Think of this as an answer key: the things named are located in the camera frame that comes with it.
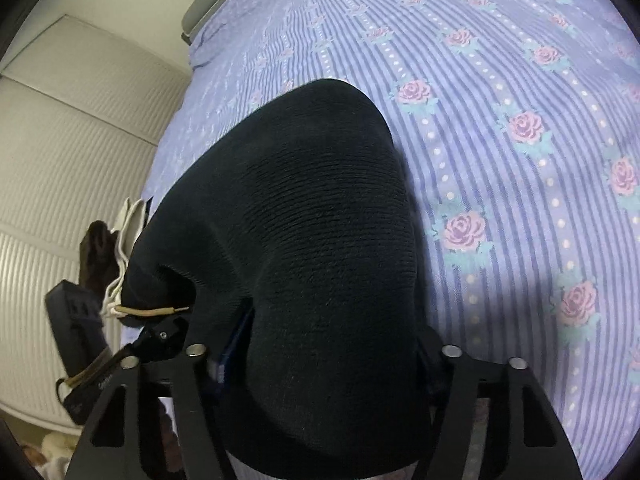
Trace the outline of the left hand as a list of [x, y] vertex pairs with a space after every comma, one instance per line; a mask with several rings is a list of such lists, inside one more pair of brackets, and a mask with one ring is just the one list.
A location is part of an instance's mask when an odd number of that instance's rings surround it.
[[93, 221], [79, 245], [81, 287], [103, 297], [107, 286], [119, 276], [115, 247], [118, 232], [111, 232], [102, 220]]

